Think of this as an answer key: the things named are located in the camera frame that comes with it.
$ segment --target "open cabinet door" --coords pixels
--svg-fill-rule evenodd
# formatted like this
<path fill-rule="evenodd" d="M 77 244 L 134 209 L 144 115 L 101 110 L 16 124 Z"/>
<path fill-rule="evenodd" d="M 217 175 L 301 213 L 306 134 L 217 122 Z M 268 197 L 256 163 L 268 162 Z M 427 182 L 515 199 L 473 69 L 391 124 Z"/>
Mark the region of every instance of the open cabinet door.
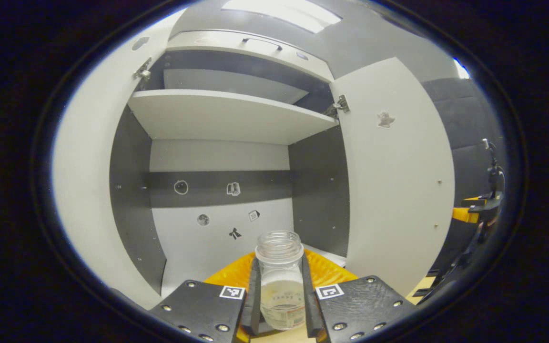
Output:
<path fill-rule="evenodd" d="M 408 295 L 436 260 L 453 212 L 455 174 L 444 125 L 397 58 L 330 87 L 349 107 L 338 110 L 349 176 L 346 267 Z"/>

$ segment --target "white shelf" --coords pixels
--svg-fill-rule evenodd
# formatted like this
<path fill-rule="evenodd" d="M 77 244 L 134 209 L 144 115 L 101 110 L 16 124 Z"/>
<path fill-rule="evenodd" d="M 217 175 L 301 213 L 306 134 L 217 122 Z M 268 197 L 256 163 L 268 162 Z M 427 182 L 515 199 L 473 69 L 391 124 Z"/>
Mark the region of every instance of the white shelf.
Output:
<path fill-rule="evenodd" d="M 330 83 L 334 80 L 326 61 L 269 37 L 244 32 L 202 30 L 180 32 L 168 42 L 167 51 L 216 50 L 276 61 Z"/>
<path fill-rule="evenodd" d="M 128 104 L 152 139 L 290 145 L 338 125 L 315 111 L 224 91 L 137 91 Z"/>

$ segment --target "dark acoustic panel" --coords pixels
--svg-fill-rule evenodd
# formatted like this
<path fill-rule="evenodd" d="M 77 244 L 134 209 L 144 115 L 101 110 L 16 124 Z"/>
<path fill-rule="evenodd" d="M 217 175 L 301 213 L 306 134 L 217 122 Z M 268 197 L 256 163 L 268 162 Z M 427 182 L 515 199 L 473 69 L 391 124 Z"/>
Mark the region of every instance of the dark acoustic panel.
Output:
<path fill-rule="evenodd" d="M 294 231 L 318 249 L 346 256 L 349 180 L 340 126 L 290 145 Z"/>
<path fill-rule="evenodd" d="M 150 313 L 177 326 L 188 338 L 236 343 L 245 298 L 246 291 L 241 287 L 186 280 Z"/>
<path fill-rule="evenodd" d="M 179 189 L 181 183 L 177 182 L 185 182 L 187 187 Z M 229 184 L 234 182 L 238 184 L 238 195 L 228 194 Z M 148 189 L 153 208 L 242 204 L 292 197 L 288 170 L 157 172 L 148 174 Z"/>
<path fill-rule="evenodd" d="M 146 189 L 151 146 L 150 137 L 127 106 L 113 139 L 109 168 L 113 218 L 135 267 L 160 294 L 166 257 Z"/>
<path fill-rule="evenodd" d="M 416 309 L 375 275 L 315 289 L 329 343 L 388 331 Z"/>
<path fill-rule="evenodd" d="M 454 149 L 455 206 L 466 198 L 477 197 L 490 190 L 488 172 L 490 154 L 484 146 L 466 146 Z"/>

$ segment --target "gray wall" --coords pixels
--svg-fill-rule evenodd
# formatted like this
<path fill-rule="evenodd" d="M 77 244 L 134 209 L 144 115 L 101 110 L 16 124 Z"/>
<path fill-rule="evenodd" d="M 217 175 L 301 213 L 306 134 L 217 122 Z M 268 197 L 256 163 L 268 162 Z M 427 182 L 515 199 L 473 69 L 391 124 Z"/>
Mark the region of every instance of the gray wall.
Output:
<path fill-rule="evenodd" d="M 152 140 L 128 106 L 113 139 L 109 169 L 113 218 L 135 267 L 161 293 L 166 257 L 162 251 L 150 204 L 146 177 L 150 171 Z"/>
<path fill-rule="evenodd" d="M 312 247 L 346 256 L 349 178 L 340 125 L 288 146 L 294 231 Z"/>
<path fill-rule="evenodd" d="M 319 33 L 276 18 L 220 10 L 227 0 L 205 0 L 186 9 L 172 35 L 188 30 L 227 29 L 265 35 L 327 61 L 334 78 L 390 57 L 398 57 L 419 81 L 457 76 L 451 57 L 426 39 L 384 20 L 370 4 L 356 0 L 311 0 L 342 17 Z"/>

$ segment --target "gray side panel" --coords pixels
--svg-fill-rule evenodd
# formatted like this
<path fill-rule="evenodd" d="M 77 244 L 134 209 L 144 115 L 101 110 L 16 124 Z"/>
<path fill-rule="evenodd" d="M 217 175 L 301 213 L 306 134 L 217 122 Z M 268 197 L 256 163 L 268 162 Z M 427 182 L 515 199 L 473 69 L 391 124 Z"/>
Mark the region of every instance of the gray side panel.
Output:
<path fill-rule="evenodd" d="M 146 174 L 152 141 L 128 106 L 113 139 L 109 169 L 113 217 L 126 252 L 135 267 L 161 293 L 166 257 L 156 234 Z"/>
<path fill-rule="evenodd" d="M 177 181 L 188 184 L 188 192 L 175 192 Z M 226 186 L 238 182 L 240 194 L 227 195 Z M 264 202 L 292 197 L 290 171 L 181 171 L 148 175 L 153 208 L 186 208 L 216 206 L 247 202 Z"/>
<path fill-rule="evenodd" d="M 294 231 L 308 245 L 346 256 L 349 180 L 340 126 L 290 145 L 289 167 Z"/>

